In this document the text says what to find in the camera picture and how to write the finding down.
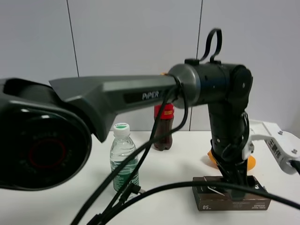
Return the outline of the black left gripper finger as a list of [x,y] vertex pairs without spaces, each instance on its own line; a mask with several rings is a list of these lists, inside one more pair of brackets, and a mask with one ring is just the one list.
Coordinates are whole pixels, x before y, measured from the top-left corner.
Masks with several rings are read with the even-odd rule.
[[[239,179],[231,179],[230,181],[232,184],[234,184],[235,186],[242,186],[244,188],[249,188],[250,187],[250,183],[249,183],[249,179],[248,178],[242,178],[241,180]],[[229,191],[229,195],[231,197],[231,199],[243,199],[245,196],[245,192],[242,190],[237,190],[237,189],[231,189]]]

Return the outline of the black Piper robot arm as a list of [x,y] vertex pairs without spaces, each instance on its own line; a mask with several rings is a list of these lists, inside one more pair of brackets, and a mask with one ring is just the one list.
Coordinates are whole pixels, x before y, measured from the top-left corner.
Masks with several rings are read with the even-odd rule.
[[246,185],[245,109],[252,75],[244,65],[188,59],[166,75],[85,76],[48,85],[0,81],[0,187],[39,191],[61,185],[85,165],[91,138],[104,142],[117,115],[159,105],[207,105],[212,154],[222,175]]

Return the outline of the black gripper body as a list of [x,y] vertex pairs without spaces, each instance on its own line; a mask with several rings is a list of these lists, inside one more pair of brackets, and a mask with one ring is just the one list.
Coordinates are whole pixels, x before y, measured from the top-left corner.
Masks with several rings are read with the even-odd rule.
[[245,131],[236,139],[211,134],[211,153],[224,180],[230,183],[231,179],[247,178],[248,161],[242,158],[242,150],[246,146],[249,132]]

